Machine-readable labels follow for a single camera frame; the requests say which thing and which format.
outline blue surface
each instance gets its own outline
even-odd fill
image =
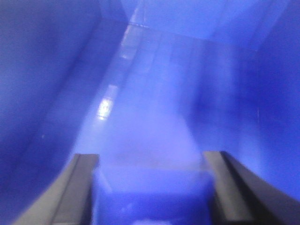
[[[76,152],[101,155],[95,224],[209,224],[204,150],[299,200],[300,3],[288,3],[0,3],[0,223]]]
[[[288,2],[100,0],[105,18],[253,50],[259,48]]]

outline blue wall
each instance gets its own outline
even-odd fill
[[[292,0],[257,53],[263,176],[300,200],[300,1]]]
[[[26,149],[99,18],[96,0],[0,2],[1,154]]]
[[[288,0],[100,0],[103,17],[257,50]]]

